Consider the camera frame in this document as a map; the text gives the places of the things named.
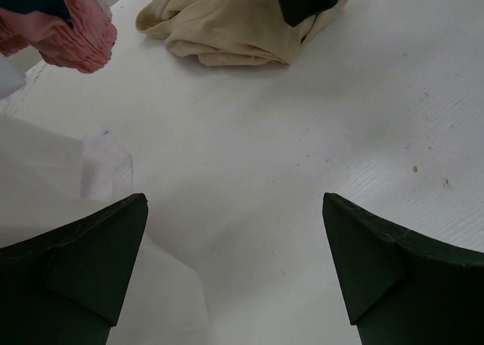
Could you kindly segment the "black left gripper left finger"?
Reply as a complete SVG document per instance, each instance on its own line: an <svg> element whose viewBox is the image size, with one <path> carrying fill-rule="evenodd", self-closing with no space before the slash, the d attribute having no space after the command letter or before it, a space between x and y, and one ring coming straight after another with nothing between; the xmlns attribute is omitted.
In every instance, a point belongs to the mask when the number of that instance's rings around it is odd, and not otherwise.
<svg viewBox="0 0 484 345"><path fill-rule="evenodd" d="M148 217L133 194L1 249L3 344L105 344L117 325Z"/></svg>

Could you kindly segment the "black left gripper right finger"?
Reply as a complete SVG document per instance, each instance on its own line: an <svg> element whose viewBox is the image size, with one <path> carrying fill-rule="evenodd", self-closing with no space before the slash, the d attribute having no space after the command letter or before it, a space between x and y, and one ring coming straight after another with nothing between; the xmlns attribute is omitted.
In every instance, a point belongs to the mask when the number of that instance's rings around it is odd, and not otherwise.
<svg viewBox="0 0 484 345"><path fill-rule="evenodd" d="M483 254L326 193L322 216L351 325L363 344L481 344Z"/></svg>

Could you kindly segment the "beige t shirt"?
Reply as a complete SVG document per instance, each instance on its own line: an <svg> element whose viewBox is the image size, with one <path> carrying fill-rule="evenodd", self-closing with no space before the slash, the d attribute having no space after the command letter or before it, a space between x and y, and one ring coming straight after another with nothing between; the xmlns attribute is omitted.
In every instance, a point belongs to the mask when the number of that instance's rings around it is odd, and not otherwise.
<svg viewBox="0 0 484 345"><path fill-rule="evenodd" d="M287 66L347 2L339 0L330 10L290 26L278 0L153 0L135 25L174 55L195 56L208 67Z"/></svg>

